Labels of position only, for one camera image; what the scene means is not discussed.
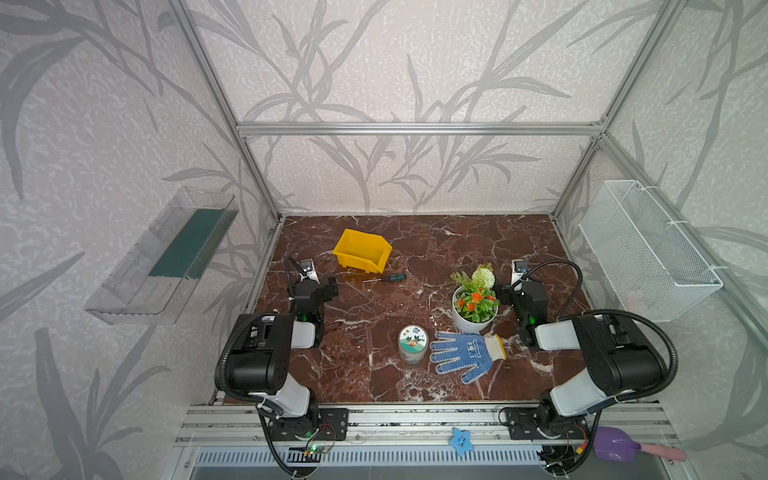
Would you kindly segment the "green black screwdriver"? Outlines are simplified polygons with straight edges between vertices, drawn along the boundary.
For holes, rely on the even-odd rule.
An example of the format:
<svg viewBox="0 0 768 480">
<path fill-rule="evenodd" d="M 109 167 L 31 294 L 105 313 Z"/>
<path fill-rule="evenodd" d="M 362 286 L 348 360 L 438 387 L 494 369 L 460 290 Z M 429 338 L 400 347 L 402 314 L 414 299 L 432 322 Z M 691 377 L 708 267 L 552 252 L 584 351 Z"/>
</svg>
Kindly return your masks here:
<svg viewBox="0 0 768 480">
<path fill-rule="evenodd" d="M 367 279 L 367 280 L 364 280 L 364 283 L 374 283 L 374 282 L 399 283 L 404 281 L 406 278 L 407 276 L 405 273 L 395 273 L 395 274 L 381 276 L 378 278 Z"/>
</svg>

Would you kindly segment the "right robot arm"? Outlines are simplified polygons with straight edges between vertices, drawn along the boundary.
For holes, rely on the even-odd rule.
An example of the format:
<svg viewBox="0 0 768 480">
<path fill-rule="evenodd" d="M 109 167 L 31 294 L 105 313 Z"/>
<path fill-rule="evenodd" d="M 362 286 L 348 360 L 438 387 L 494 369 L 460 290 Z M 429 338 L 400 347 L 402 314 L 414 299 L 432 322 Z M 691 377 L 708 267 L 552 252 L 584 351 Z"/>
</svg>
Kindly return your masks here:
<svg viewBox="0 0 768 480">
<path fill-rule="evenodd" d="M 545 287 L 522 279 L 496 285 L 503 305 L 513 307 L 518 334 L 541 351 L 578 350 L 585 368 L 541 398 L 535 407 L 506 407 L 502 423 L 513 440 L 561 439 L 582 431 L 586 417 L 607 407 L 653 396 L 671 384 L 679 356 L 670 337 L 654 322 L 632 312 L 597 309 L 546 319 Z"/>
</svg>

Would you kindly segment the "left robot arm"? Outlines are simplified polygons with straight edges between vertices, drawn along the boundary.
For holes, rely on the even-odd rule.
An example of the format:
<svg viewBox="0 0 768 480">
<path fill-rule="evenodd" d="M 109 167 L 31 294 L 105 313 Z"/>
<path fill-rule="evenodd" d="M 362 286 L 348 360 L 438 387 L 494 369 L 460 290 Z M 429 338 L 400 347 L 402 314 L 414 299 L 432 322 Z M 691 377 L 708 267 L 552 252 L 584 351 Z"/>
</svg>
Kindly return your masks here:
<svg viewBox="0 0 768 480">
<path fill-rule="evenodd" d="M 238 318 L 217 363 L 216 388 L 252 404 L 271 441 L 346 438 L 349 411 L 322 408 L 316 394 L 290 373 L 292 352 L 320 346 L 324 306 L 338 296 L 334 277 L 325 284 L 303 278 L 289 288 L 291 310 Z"/>
</svg>

